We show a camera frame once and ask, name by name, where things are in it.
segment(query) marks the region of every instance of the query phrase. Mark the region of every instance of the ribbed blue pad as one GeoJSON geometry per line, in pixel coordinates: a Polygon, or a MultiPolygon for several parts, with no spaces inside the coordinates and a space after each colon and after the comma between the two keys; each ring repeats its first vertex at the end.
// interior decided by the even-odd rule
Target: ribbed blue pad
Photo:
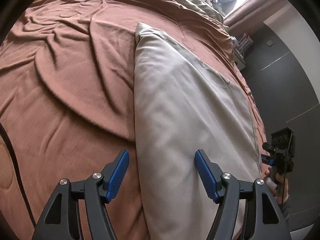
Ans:
{"type": "Polygon", "coordinates": [[[216,181],[199,151],[195,153],[195,165],[208,197],[216,202],[219,197],[217,194],[216,181]]]}
{"type": "Polygon", "coordinates": [[[128,151],[125,151],[117,167],[115,168],[115,171],[111,176],[111,179],[109,180],[108,193],[106,194],[107,203],[110,203],[110,201],[117,196],[128,166],[129,166],[129,153],[128,151]]]}

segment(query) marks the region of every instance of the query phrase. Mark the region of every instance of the curtain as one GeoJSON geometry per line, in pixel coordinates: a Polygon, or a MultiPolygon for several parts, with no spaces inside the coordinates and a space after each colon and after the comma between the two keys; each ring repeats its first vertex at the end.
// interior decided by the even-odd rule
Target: curtain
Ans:
{"type": "Polygon", "coordinates": [[[231,36],[252,34],[263,21],[288,3],[287,0],[246,0],[239,8],[227,15],[223,24],[230,29],[231,36]]]}

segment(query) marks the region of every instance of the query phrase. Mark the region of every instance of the silver screw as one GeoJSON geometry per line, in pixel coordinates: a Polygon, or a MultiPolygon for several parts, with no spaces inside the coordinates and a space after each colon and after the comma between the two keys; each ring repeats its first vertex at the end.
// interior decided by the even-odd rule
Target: silver screw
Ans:
{"type": "Polygon", "coordinates": [[[231,174],[230,173],[223,173],[222,177],[224,177],[225,179],[231,179],[231,174]]]}
{"type": "Polygon", "coordinates": [[[100,179],[101,176],[102,176],[102,175],[101,175],[100,172],[96,172],[95,174],[92,175],[92,177],[93,177],[94,179],[100,179]]]}
{"type": "Polygon", "coordinates": [[[258,183],[259,185],[263,185],[263,184],[264,184],[263,179],[257,179],[256,181],[257,181],[257,183],[258,183]]]}
{"type": "Polygon", "coordinates": [[[66,185],[68,183],[68,179],[62,179],[59,183],[60,185],[66,185]]]}

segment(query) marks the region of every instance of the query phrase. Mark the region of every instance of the pink blanket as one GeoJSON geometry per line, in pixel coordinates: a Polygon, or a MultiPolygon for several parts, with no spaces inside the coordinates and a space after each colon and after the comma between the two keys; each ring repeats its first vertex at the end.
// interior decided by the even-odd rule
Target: pink blanket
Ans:
{"type": "MultiPolygon", "coordinates": [[[[251,92],[233,62],[230,36],[217,20],[173,0],[36,0],[0,47],[0,122],[36,221],[61,178],[86,179],[128,149],[129,169],[107,209],[119,240],[149,239],[135,153],[138,22],[164,30],[241,87],[257,143],[265,141],[251,92]]],[[[21,240],[31,239],[11,159],[2,148],[0,157],[0,210],[21,240]]],[[[84,237],[90,239],[81,207],[84,237]]]]}

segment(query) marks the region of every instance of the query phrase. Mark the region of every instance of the pillow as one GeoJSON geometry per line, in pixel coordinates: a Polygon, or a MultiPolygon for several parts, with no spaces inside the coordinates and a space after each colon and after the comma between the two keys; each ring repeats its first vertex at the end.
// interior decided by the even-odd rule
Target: pillow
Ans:
{"type": "MultiPolygon", "coordinates": [[[[249,103],[239,87],[164,31],[139,23],[136,42],[136,149],[151,240],[205,240],[218,205],[207,197],[195,151],[204,149],[237,179],[260,177],[249,103]]],[[[243,215],[241,201],[234,236],[243,215]]]]}

